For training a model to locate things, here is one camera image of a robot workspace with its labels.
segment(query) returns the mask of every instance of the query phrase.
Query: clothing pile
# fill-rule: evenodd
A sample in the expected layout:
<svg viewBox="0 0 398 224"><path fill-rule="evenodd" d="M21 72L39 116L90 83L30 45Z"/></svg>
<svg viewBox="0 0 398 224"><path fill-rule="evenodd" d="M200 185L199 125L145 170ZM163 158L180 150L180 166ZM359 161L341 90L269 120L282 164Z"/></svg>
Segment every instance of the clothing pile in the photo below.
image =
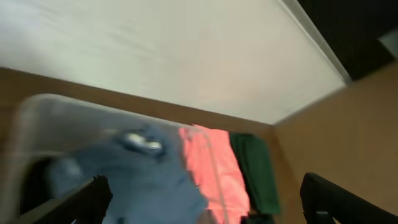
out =
<svg viewBox="0 0 398 224"><path fill-rule="evenodd" d="M20 214L104 175L113 193L105 224L273 223L280 207L265 143L195 127L144 124L41 159L26 175Z"/></svg>

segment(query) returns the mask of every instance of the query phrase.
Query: black object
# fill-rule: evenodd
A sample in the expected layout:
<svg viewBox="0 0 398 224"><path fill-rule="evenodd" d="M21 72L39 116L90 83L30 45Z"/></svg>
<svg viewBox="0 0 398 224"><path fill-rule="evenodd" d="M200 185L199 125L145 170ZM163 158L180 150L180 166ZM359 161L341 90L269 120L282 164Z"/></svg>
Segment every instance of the black object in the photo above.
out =
<svg viewBox="0 0 398 224"><path fill-rule="evenodd" d="M398 217L314 173L306 173L300 189L308 224L392 224Z"/></svg>
<svg viewBox="0 0 398 224"><path fill-rule="evenodd" d="M10 224L101 224L113 195L105 176L94 177L74 193L49 200Z"/></svg>
<svg viewBox="0 0 398 224"><path fill-rule="evenodd" d="M29 168L22 183L19 215L23 215L51 199L50 189L45 180L45 170L53 161L46 157L34 162Z"/></svg>

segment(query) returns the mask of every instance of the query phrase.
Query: white wall panel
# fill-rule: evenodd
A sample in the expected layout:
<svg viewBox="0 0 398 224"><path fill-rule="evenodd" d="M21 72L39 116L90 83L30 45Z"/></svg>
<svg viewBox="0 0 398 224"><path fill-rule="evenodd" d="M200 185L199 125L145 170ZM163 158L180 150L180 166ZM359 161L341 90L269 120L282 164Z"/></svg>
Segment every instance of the white wall panel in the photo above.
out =
<svg viewBox="0 0 398 224"><path fill-rule="evenodd" d="M0 66L270 124L344 86L278 0L0 0Z"/></svg>

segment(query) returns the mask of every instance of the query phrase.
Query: brown wall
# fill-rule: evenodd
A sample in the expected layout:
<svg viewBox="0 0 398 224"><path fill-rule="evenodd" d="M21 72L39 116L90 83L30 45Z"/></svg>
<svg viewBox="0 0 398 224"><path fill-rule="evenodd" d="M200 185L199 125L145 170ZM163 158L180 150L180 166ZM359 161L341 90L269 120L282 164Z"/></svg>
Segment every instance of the brown wall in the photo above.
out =
<svg viewBox="0 0 398 224"><path fill-rule="evenodd" d="M398 215L398 63L276 127L301 183L315 172Z"/></svg>

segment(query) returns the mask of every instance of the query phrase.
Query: green clothing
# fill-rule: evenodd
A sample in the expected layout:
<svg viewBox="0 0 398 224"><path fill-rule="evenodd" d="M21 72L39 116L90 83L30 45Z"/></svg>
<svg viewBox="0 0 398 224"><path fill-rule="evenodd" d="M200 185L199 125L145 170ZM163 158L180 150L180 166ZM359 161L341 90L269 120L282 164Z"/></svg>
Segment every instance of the green clothing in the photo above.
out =
<svg viewBox="0 0 398 224"><path fill-rule="evenodd" d="M271 159L265 142L252 134L229 133L250 204L260 214L280 212Z"/></svg>

